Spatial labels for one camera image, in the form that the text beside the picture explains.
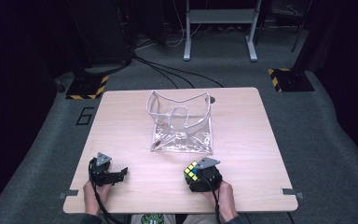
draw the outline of transparent bag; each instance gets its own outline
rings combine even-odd
[[[146,109],[155,122],[151,151],[213,154],[208,92],[176,101],[152,91]]]

